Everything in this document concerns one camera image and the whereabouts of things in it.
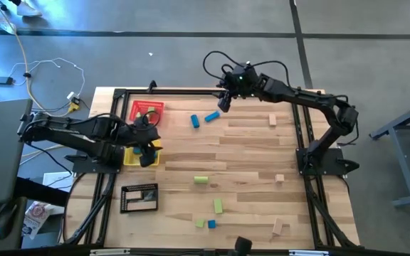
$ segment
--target workbench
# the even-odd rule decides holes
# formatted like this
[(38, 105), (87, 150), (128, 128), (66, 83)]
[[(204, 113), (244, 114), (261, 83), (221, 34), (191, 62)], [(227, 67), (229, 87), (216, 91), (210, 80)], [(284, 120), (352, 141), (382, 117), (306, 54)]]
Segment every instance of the workbench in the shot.
[[(96, 88), (91, 117), (110, 111), (114, 90)], [(218, 109), (218, 100), (210, 95), (130, 95), (128, 113), (133, 100), (165, 103), (157, 126), (163, 149), (159, 166), (121, 168), (105, 247), (226, 249), (233, 248), (236, 238), (242, 236), (253, 241), (253, 249), (314, 248), (305, 185), (295, 158), (298, 145), (290, 103), (233, 100), (228, 113), (205, 123), (204, 117)], [(268, 125), (271, 113), (276, 115), (275, 127)], [(198, 129), (192, 127), (192, 114), (199, 117)], [(310, 116), (319, 138), (328, 123), (317, 110), (310, 110)], [(284, 182), (276, 183), (276, 174), (283, 174)], [(194, 184), (195, 176), (208, 176), (208, 184)], [(85, 175), (71, 194), (67, 238), (90, 210), (96, 177)], [(144, 183), (159, 184), (159, 210), (120, 214), (121, 186)], [(323, 176), (323, 183), (330, 215), (346, 236), (359, 244), (345, 183), (335, 176)], [(224, 213), (214, 213), (215, 198), (222, 199)], [(101, 214), (96, 218), (93, 241)], [(216, 220), (216, 228), (197, 228), (198, 218)], [(276, 218), (283, 223), (281, 236), (272, 235)], [(322, 218), (317, 222), (324, 240)]]

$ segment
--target yellow tray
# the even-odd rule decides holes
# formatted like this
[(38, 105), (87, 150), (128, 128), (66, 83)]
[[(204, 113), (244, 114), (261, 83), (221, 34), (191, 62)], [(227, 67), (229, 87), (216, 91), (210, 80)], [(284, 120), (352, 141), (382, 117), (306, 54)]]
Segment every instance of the yellow tray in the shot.
[[(161, 146), (160, 140), (153, 141), (154, 146)], [(157, 151), (157, 157), (154, 160), (154, 163), (150, 166), (157, 166), (159, 165), (159, 158), (161, 157), (161, 151)], [(140, 154), (134, 154), (133, 148), (125, 149), (125, 160), (123, 164), (126, 166), (140, 166)]]

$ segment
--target light green block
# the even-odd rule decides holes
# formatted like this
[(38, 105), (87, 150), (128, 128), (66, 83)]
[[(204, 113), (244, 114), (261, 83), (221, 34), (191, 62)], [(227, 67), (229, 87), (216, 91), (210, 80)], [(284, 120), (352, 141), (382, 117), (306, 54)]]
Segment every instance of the light green block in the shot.
[(214, 199), (214, 213), (223, 213), (222, 200), (220, 198)]
[(196, 227), (198, 228), (203, 228), (205, 225), (205, 220), (204, 219), (198, 219), (196, 220)]
[(207, 176), (195, 176), (194, 177), (194, 183), (195, 184), (207, 184), (208, 183), (208, 177)]

